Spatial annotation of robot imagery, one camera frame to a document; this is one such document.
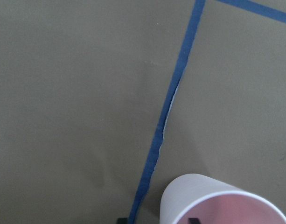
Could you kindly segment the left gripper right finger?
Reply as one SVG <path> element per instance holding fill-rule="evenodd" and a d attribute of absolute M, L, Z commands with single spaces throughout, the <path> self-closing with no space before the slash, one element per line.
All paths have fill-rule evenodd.
<path fill-rule="evenodd" d="M 190 217 L 188 221 L 189 221 L 189 224 L 201 224 L 200 220 L 196 217 Z"/>

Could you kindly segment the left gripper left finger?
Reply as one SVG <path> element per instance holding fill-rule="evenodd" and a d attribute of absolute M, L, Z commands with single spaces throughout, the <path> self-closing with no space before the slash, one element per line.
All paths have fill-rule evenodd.
<path fill-rule="evenodd" d="M 128 224 L 128 218 L 127 217 L 120 217 L 117 219 L 117 224 Z"/>

